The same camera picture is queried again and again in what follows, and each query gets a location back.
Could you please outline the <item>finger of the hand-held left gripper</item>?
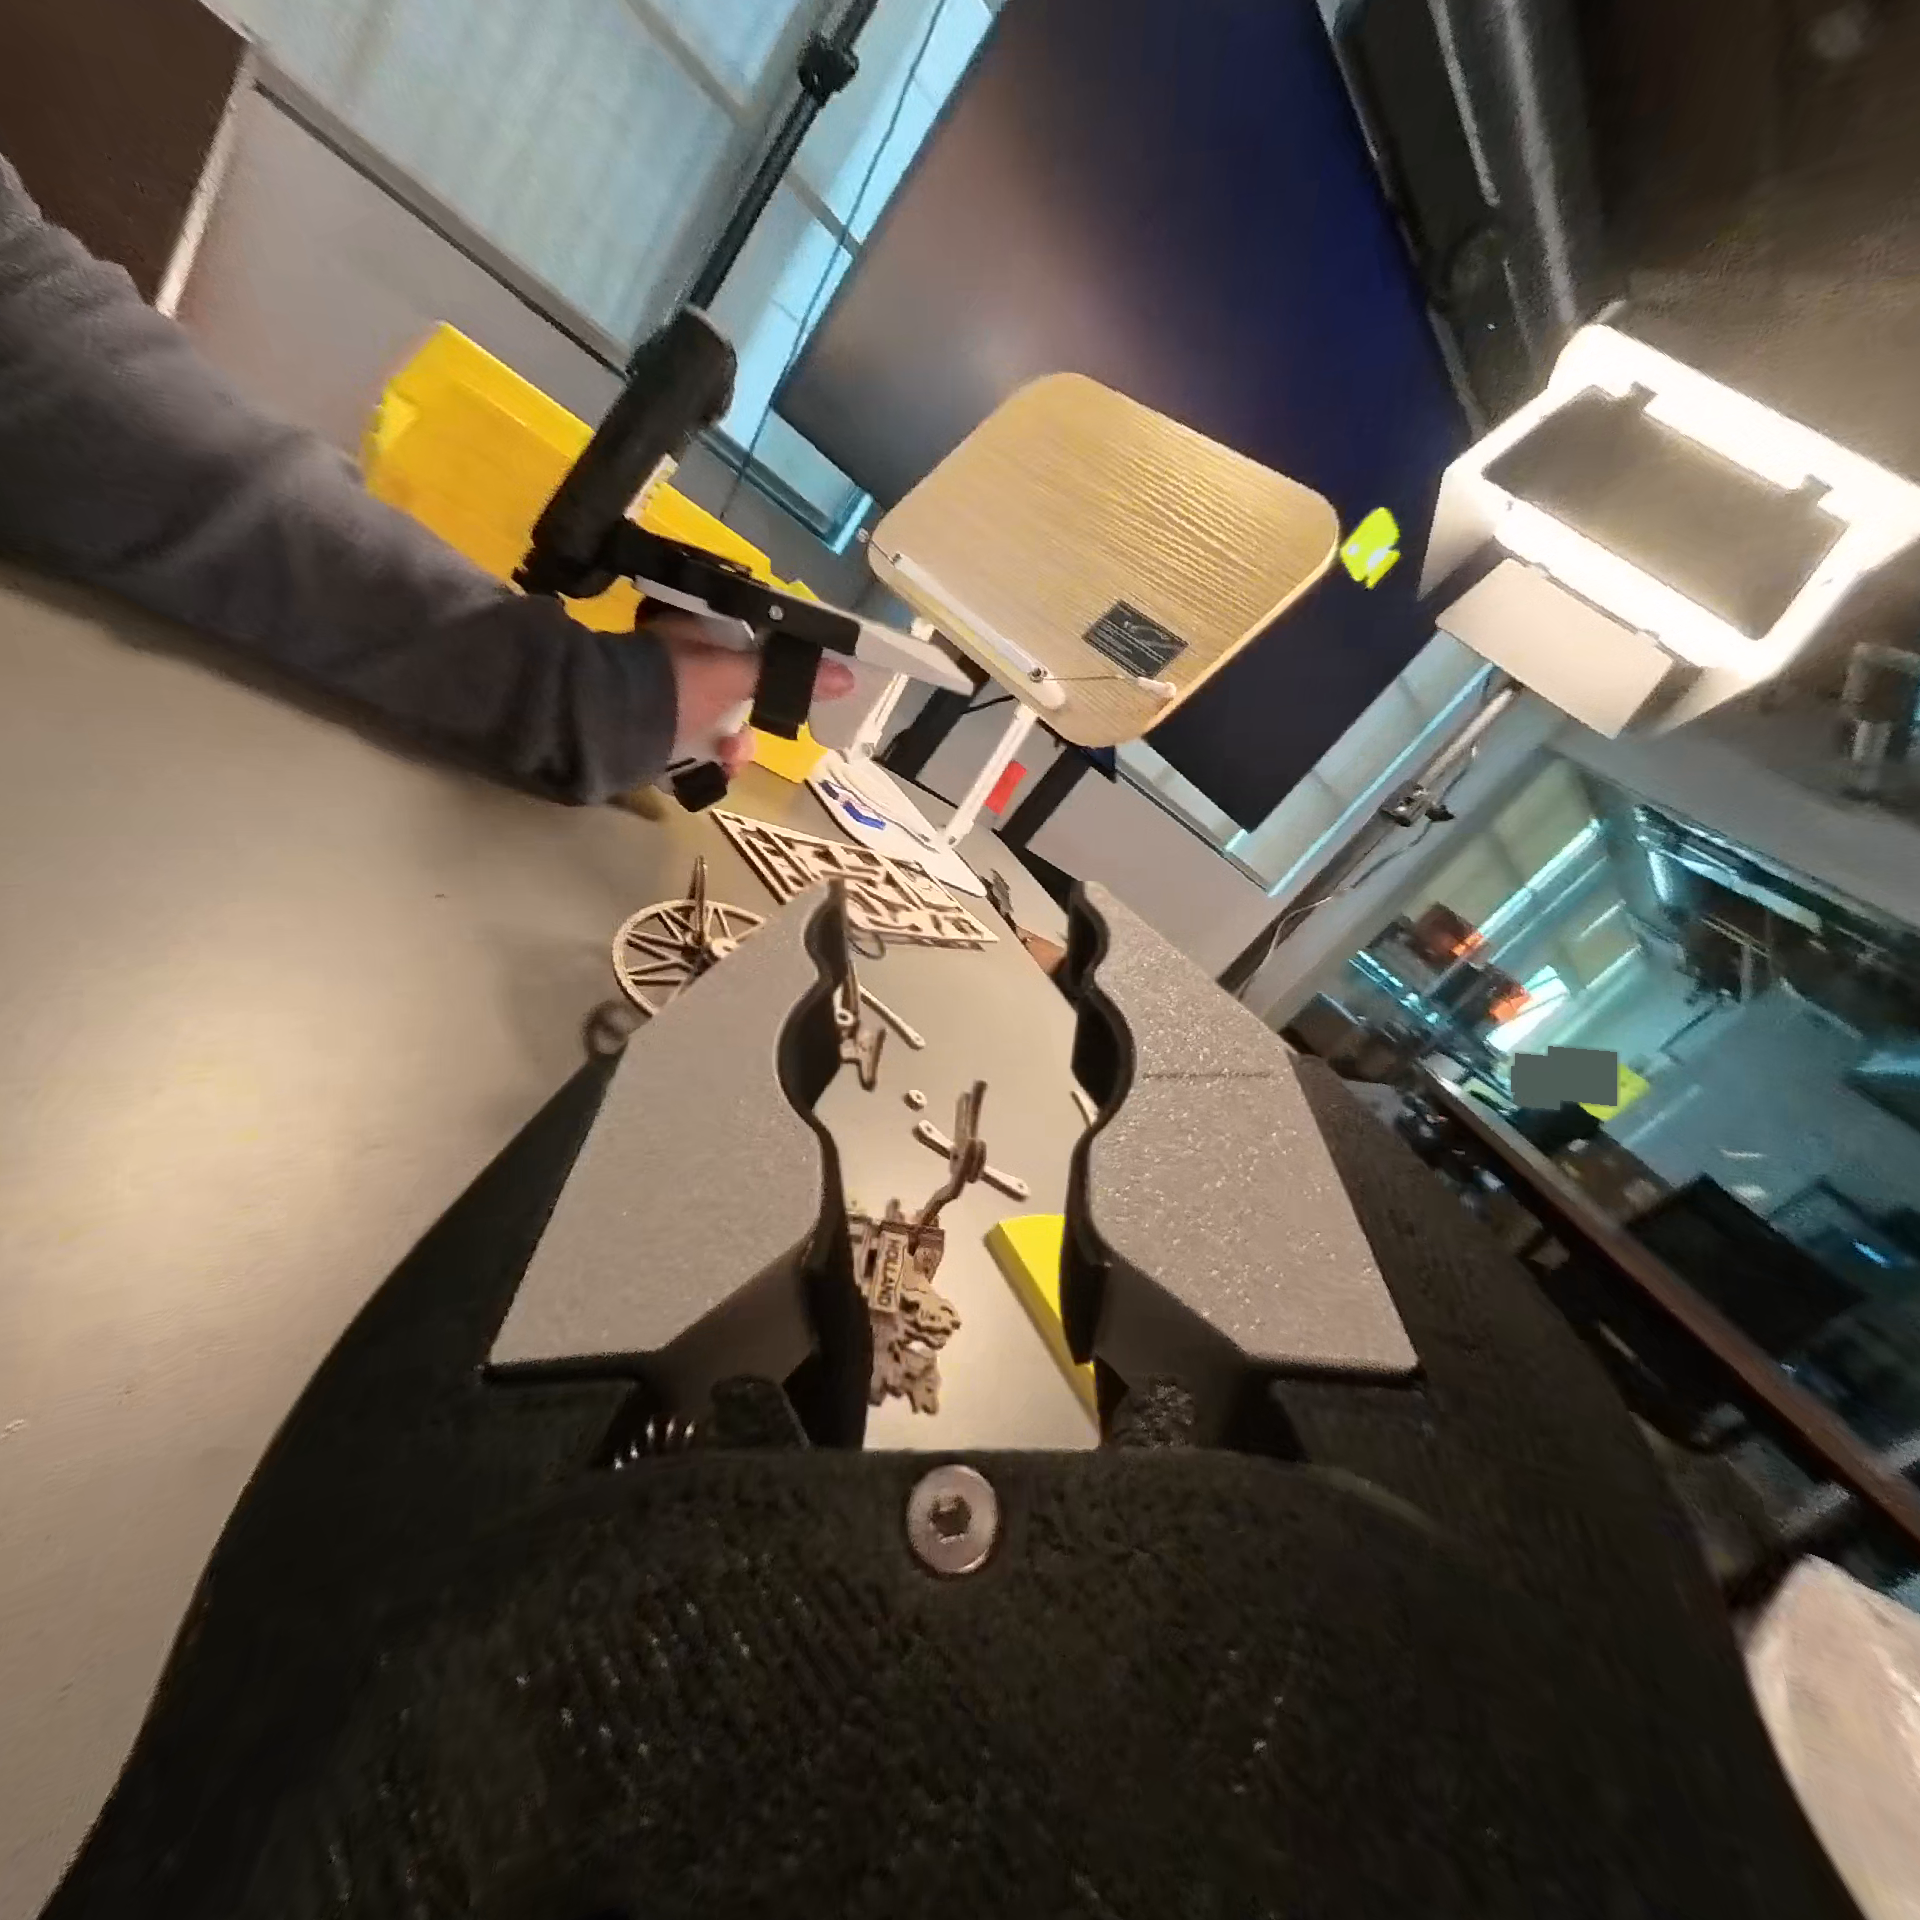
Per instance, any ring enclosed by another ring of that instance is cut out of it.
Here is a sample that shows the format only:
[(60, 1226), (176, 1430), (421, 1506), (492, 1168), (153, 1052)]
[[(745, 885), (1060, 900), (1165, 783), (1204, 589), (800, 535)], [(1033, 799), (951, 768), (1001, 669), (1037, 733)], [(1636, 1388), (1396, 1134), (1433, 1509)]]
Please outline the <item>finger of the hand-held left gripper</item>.
[(919, 681), (927, 687), (971, 694), (976, 690), (968, 663), (942, 639), (917, 634), (843, 607), (819, 607), (821, 645), (828, 654), (877, 666), (889, 678)]

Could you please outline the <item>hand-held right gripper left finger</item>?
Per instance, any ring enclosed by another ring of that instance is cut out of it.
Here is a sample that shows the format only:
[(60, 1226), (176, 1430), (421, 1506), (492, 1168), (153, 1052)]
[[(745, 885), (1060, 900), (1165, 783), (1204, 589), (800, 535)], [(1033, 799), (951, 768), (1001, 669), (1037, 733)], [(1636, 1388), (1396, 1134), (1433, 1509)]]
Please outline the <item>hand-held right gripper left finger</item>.
[(492, 1373), (623, 1381), (680, 1418), (759, 1378), (789, 1389), (813, 1446), (863, 1444), (872, 1329), (819, 1117), (849, 981), (846, 894), (815, 887), (631, 1037)]

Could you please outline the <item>person's left forearm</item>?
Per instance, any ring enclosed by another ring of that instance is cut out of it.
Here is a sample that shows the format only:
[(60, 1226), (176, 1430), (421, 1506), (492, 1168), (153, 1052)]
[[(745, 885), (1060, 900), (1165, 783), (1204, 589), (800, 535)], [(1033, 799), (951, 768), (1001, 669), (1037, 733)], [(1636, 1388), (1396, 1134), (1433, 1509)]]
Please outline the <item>person's left forearm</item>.
[(589, 631), (255, 408), (1, 164), (5, 552), (216, 639), (257, 676), (548, 799), (664, 773), (657, 638)]

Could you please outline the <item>laser-cut wooden parts sheet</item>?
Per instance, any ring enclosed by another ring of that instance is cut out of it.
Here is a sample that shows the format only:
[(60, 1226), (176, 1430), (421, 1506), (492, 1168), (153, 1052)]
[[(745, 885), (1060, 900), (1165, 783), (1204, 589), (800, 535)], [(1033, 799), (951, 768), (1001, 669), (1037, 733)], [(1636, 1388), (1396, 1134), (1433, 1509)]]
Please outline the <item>laser-cut wooden parts sheet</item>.
[(847, 896), (849, 926), (883, 944), (983, 950), (999, 942), (984, 919), (915, 861), (723, 806), (711, 812), (711, 823), (780, 903), (838, 882)]

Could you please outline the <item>engraved wooden model assembly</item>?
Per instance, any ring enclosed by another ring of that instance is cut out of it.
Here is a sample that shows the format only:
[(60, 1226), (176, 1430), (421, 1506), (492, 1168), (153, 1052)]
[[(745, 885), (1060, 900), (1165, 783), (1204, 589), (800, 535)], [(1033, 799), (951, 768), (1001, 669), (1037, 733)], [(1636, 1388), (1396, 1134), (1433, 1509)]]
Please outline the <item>engraved wooden model assembly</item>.
[(942, 1354), (963, 1324), (940, 1288), (947, 1232), (920, 1223), (897, 1201), (885, 1212), (847, 1213), (855, 1288), (871, 1324), (868, 1401), (901, 1401), (919, 1417), (942, 1407)]

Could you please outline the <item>person's left hand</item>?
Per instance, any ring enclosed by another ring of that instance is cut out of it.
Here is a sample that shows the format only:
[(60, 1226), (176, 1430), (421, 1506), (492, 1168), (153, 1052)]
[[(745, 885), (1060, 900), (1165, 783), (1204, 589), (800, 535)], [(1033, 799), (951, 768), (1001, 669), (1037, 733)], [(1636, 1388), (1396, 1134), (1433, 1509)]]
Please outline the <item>person's left hand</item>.
[(652, 639), (667, 663), (673, 693), (670, 761), (713, 761), (735, 777), (753, 756), (749, 713), (761, 672), (745, 629), (670, 607), (645, 617), (635, 634)]

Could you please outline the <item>yellow plastic bin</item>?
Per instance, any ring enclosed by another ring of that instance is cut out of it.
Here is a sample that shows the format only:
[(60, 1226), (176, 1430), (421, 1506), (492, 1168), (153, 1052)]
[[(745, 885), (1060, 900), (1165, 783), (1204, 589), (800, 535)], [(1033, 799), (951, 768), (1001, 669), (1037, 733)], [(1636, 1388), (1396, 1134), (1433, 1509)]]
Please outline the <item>yellow plastic bin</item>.
[[(358, 458), (373, 495), (512, 585), (543, 504), (589, 436), (587, 421), (441, 322), (383, 389)], [(631, 518), (654, 535), (737, 562), (759, 583), (819, 598), (804, 583), (782, 578), (745, 535), (680, 493), (671, 470), (631, 504)], [(639, 613), (631, 583), (560, 602), (601, 633), (631, 633)], [(797, 740), (752, 736), (753, 761), (793, 783), (801, 783), (825, 753), (808, 726)]]

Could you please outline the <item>wooden top tilting stand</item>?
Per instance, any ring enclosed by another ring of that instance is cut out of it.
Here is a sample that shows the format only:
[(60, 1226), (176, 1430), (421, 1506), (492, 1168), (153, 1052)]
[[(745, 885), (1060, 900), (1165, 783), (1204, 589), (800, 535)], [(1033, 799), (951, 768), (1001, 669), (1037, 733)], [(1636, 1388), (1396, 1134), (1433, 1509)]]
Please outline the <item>wooden top tilting stand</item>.
[(1340, 546), (1315, 489), (1088, 375), (992, 408), (868, 532), (872, 578), (1014, 701), (940, 832), (957, 847), (1035, 725), (1152, 730), (1297, 602)]

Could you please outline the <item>wooden spoked wheel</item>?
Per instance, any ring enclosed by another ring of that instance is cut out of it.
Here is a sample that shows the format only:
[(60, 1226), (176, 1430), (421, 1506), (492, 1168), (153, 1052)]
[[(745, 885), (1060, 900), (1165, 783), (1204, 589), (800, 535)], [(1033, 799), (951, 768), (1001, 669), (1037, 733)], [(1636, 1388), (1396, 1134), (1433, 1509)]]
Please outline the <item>wooden spoked wheel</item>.
[(729, 960), (764, 914), (713, 894), (705, 854), (691, 864), (679, 896), (628, 914), (611, 942), (617, 993), (638, 1020), (661, 1009)]

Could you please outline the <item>slim wooden lever part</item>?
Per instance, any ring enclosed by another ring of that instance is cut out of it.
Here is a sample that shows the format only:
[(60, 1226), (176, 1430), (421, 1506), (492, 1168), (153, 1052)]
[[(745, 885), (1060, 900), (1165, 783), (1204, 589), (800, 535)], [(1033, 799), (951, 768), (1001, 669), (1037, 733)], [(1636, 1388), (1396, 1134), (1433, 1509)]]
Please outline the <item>slim wooden lever part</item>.
[(889, 1039), (901, 1039), (912, 1052), (927, 1044), (912, 1021), (863, 984), (853, 960), (832, 992), (832, 1025), (836, 1061), (853, 1070), (863, 1093), (877, 1090), (880, 1061)]

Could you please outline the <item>black tripod pole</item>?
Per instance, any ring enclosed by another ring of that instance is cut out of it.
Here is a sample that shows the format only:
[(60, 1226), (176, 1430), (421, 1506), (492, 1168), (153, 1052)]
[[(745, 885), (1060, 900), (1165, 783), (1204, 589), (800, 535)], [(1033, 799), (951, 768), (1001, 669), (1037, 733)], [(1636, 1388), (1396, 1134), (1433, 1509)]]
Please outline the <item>black tripod pole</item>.
[(759, 141), (745, 181), (732, 189), (726, 220), (683, 294), (686, 304), (713, 310), (713, 302), (725, 289), (753, 228), (793, 168), (807, 135), (828, 105), (856, 78), (856, 45), (877, 8), (880, 1), (835, 4), (823, 22), (807, 31), (796, 57), (793, 95), (774, 130)]

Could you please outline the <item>dark long counter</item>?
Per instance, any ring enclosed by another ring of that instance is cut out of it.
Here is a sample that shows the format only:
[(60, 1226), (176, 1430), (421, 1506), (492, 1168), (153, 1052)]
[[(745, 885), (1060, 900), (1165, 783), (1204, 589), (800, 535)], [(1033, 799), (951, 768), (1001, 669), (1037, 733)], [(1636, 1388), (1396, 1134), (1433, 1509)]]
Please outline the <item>dark long counter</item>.
[(1428, 1165), (1599, 1359), (1725, 1558), (1832, 1551), (1915, 1569), (1915, 1414), (1872, 1437), (1829, 1359), (1860, 1303), (1725, 1188), (1678, 1188), (1592, 1127), (1518, 1119), (1332, 1005), (1281, 1037)]

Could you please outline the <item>large dark screen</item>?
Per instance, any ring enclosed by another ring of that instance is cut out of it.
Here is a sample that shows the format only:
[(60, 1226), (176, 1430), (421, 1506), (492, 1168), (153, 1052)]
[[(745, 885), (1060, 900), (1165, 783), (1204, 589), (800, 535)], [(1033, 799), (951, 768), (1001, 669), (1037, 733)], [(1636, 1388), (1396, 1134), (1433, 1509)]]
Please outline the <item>large dark screen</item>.
[(1469, 436), (1318, 4), (1004, 4), (774, 408), (891, 506), (1053, 373), (1398, 526), (1152, 733), (1255, 830), (1427, 647)]

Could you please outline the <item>white box-shaped machine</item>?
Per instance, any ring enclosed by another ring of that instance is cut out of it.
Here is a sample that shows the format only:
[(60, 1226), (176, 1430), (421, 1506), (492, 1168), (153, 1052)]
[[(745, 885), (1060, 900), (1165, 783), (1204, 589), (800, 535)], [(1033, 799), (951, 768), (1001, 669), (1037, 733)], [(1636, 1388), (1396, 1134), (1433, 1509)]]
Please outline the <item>white box-shaped machine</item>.
[(1611, 327), (1445, 470), (1438, 633), (1596, 736), (1795, 672), (1915, 559), (1915, 482)]

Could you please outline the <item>wooden crossed bracket part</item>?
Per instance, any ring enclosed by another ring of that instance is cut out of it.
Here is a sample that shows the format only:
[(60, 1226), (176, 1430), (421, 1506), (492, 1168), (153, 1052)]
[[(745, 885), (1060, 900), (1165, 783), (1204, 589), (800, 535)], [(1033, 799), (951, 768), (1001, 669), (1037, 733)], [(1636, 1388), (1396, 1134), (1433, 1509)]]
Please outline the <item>wooden crossed bracket part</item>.
[(981, 1113), (984, 1108), (987, 1082), (974, 1080), (966, 1093), (956, 1098), (951, 1127), (943, 1130), (927, 1117), (917, 1117), (912, 1137), (940, 1154), (947, 1164), (942, 1185), (925, 1201), (920, 1217), (933, 1220), (968, 1185), (984, 1184), (1004, 1197), (1017, 1201), (1030, 1197), (1030, 1185), (1023, 1177), (996, 1168), (987, 1159), (987, 1142), (981, 1134)]

